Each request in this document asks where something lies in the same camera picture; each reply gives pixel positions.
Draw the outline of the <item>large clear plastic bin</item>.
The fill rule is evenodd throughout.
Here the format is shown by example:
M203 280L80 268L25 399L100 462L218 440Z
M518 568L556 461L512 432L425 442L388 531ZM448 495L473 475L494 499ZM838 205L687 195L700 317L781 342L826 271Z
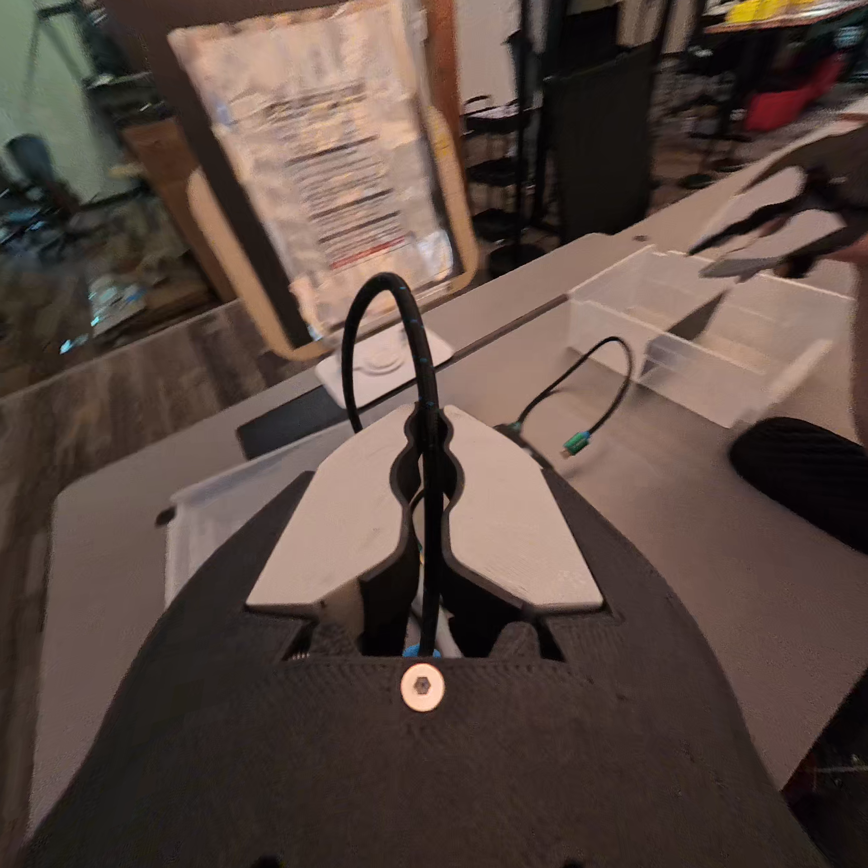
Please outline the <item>large clear plastic bin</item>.
M566 345L586 353L607 336L623 338L638 383L648 343L664 333L709 349L745 344L779 360L815 340L834 346L843 336L850 298L769 274L744 283L702 278L708 263L653 245L620 259L571 291Z

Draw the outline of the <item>black mesh pad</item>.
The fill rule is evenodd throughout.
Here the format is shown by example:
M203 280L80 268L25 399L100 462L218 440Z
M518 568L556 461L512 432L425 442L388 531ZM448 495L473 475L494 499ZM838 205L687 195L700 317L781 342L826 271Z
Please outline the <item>black mesh pad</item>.
M867 455L860 444L802 419L765 418L732 442L728 457L755 490L867 553Z

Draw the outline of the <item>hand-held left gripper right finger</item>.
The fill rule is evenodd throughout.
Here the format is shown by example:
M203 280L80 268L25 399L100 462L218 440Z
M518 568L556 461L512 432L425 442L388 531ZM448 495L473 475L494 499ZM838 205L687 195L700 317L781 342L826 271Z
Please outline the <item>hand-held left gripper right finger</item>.
M462 655L488 655L509 624L598 613L604 596L524 448L456 406L441 411L445 575L441 599Z

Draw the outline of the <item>wooden framed notice board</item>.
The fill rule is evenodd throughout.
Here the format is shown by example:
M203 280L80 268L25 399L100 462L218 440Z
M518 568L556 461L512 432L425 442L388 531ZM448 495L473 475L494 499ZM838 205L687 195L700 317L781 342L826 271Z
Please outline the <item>wooden framed notice board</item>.
M469 286L479 250L418 2L169 6L159 80L201 164L192 211L269 350L331 352L381 273L422 310Z

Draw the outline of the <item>black metal rack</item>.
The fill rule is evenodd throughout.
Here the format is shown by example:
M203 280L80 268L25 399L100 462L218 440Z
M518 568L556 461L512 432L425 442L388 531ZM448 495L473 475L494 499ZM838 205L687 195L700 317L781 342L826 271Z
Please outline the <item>black metal rack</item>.
M630 46L618 42L620 5L570 15L570 2L547 2L539 53L530 2L518 2L517 28L505 39L515 98L486 105L484 94L464 104L465 141L497 136L514 143L512 152L467 169L471 184L513 192L510 211L486 208L472 218L478 237L497 242L487 257L489 278L544 254L526 241L529 228L566 243L618 233L646 214L653 187L649 113L673 3L637 12L636 26L658 27L652 39Z

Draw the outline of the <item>small clear plastic bin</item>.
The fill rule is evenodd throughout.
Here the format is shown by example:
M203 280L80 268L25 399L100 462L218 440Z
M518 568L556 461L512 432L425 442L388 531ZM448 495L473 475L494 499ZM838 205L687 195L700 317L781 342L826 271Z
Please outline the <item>small clear plastic bin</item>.
M758 421L802 385L830 352L815 340L793 359L774 359L745 344L709 349L670 333L646 347L636 381L722 428Z

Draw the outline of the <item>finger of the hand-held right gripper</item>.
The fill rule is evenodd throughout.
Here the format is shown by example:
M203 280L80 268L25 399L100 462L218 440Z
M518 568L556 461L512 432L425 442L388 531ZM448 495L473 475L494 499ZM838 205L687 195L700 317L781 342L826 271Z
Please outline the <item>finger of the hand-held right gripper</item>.
M701 255L755 236L766 225L787 216L793 201L802 194L806 179L803 168L787 167L751 180L717 210L687 254Z
M708 279L746 281L771 271L804 273L817 259L835 255L850 246L850 228L835 213L807 210L778 216L722 241L707 239L703 248L721 248L722 253L699 275Z

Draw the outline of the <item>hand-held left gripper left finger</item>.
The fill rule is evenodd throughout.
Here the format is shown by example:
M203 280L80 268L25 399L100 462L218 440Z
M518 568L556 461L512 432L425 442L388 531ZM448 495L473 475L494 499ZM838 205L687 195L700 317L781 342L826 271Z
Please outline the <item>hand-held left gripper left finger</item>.
M245 607L341 627L363 655L404 653L421 564L418 407L354 434L310 475Z

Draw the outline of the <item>red cushion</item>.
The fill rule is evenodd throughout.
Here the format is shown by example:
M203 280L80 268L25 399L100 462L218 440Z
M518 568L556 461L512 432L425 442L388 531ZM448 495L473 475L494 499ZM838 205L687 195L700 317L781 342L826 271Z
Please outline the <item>red cushion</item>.
M833 89L844 66L844 54L837 53L818 62L804 74L766 84L746 103L742 122L744 131L772 132L793 123L808 106Z

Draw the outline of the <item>black desk mat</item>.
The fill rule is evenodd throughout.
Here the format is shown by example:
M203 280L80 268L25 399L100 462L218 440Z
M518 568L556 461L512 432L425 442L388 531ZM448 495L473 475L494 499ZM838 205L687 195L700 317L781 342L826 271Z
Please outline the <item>black desk mat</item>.
M235 436L245 458L252 460L345 421L345 409L319 387L244 423Z

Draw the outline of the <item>thin black cable green plug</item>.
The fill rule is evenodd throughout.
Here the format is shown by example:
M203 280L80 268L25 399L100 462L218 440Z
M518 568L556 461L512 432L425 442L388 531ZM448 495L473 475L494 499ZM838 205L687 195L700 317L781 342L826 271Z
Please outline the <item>thin black cable green plug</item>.
M565 458L573 458L578 455L582 450L584 450L591 442L593 435L602 428L609 419L618 411L623 400L627 396L627 392L629 391L630 385L633 380L633 375L635 371L635 356L623 338L619 336L607 336L602 340L598 341L594 344L588 352L583 353L580 358L572 363L570 367L557 379L547 385L541 392L534 396L530 402L522 409L518 418L510 423L499 425L495 429L502 433L505 437L507 437L512 442L525 446L527 441L524 439L524 424L527 421L530 413L542 402L547 400L549 397L553 396L560 388L560 386L575 372L578 371L579 368L583 364L585 364L591 357L600 351L603 347L614 344L620 346L623 350L623 355L626 363L626 372L623 375L622 383L614 395L611 403L602 414L600 418L598 418L589 429L578 431L573 436L571 436L568 440L564 442L561 447L561 453Z

